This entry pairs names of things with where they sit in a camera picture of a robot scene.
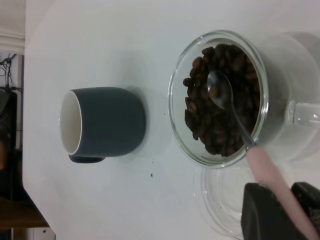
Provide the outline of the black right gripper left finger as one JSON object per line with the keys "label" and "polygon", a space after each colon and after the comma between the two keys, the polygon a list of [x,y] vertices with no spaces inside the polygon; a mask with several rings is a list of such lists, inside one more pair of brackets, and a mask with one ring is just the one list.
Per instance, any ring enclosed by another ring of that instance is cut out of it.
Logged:
{"label": "black right gripper left finger", "polygon": [[257,183],[244,187],[240,224],[245,240],[304,239],[273,192]]}

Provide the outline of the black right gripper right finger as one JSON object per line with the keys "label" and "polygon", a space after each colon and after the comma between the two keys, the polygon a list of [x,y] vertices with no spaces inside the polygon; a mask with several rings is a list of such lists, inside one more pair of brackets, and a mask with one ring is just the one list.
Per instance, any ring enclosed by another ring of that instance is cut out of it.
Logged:
{"label": "black right gripper right finger", "polygon": [[295,182],[291,191],[314,227],[320,226],[320,190],[307,182]]}

